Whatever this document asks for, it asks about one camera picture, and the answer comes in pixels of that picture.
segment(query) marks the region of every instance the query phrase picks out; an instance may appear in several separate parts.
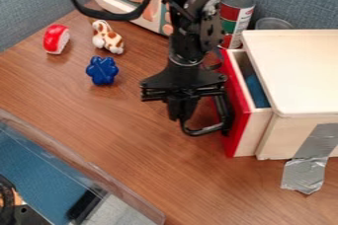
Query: wooden box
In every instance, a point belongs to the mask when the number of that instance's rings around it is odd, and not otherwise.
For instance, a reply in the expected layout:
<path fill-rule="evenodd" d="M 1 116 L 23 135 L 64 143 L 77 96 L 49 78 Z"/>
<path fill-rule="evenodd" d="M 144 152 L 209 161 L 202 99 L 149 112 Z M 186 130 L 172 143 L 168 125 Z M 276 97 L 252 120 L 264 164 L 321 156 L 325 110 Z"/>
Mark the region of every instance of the wooden box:
<path fill-rule="evenodd" d="M 236 117 L 227 156 L 292 158 L 318 124 L 338 123 L 338 30 L 246 31 L 222 72 Z M 255 73 L 271 105 L 256 108 L 245 77 Z M 338 148 L 331 156 L 338 156 Z"/>

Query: red toy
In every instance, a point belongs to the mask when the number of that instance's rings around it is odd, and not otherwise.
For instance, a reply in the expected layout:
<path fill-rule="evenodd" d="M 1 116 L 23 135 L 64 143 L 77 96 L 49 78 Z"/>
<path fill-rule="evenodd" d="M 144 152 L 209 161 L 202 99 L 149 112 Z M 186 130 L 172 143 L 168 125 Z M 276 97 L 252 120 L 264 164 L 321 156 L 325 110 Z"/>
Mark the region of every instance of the red toy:
<path fill-rule="evenodd" d="M 68 27 L 59 24 L 49 26 L 44 34 L 43 47 L 47 53 L 60 54 L 69 42 Z"/>

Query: metal can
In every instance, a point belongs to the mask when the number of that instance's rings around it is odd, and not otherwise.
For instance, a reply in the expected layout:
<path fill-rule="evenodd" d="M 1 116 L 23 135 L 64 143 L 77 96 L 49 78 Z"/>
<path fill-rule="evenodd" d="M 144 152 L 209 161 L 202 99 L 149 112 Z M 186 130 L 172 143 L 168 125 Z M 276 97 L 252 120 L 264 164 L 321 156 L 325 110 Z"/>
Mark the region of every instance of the metal can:
<path fill-rule="evenodd" d="M 223 48 L 241 46 L 241 34 L 251 21 L 255 9 L 255 0 L 221 0 L 221 24 L 225 30 Z"/>

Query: drawer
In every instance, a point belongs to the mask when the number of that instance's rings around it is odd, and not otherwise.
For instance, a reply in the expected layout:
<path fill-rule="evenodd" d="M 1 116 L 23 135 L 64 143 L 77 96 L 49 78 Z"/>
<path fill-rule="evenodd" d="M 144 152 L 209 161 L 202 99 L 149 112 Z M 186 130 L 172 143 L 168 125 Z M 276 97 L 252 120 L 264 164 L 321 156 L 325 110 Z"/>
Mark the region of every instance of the drawer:
<path fill-rule="evenodd" d="M 223 50 L 224 64 L 220 71 L 228 76 L 225 91 L 229 97 L 235 119 L 228 136 L 223 136 L 225 154 L 228 157 L 253 156 L 272 118 L 270 106 L 258 108 L 247 79 L 255 71 L 244 50 Z"/>

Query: blue surface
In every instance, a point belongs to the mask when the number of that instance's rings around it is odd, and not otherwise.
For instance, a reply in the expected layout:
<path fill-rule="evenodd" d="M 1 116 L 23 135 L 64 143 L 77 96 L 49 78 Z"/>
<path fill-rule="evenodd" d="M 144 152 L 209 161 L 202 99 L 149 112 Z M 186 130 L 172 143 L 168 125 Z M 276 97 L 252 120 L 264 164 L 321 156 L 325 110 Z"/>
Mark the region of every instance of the blue surface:
<path fill-rule="evenodd" d="M 259 82 L 256 74 L 252 74 L 245 79 L 246 85 L 251 93 L 252 99 L 256 108 L 263 109 L 269 108 L 270 103 L 264 93 L 261 83 Z"/>
<path fill-rule="evenodd" d="M 112 85 L 115 77 L 119 74 L 119 68 L 113 57 L 94 56 L 86 72 L 88 76 L 92 77 L 95 85 Z"/>
<path fill-rule="evenodd" d="M 66 212 L 86 191 L 76 181 L 87 179 L 84 175 L 1 123 L 0 174 L 16 186 L 25 202 L 56 225 L 69 223 Z"/>

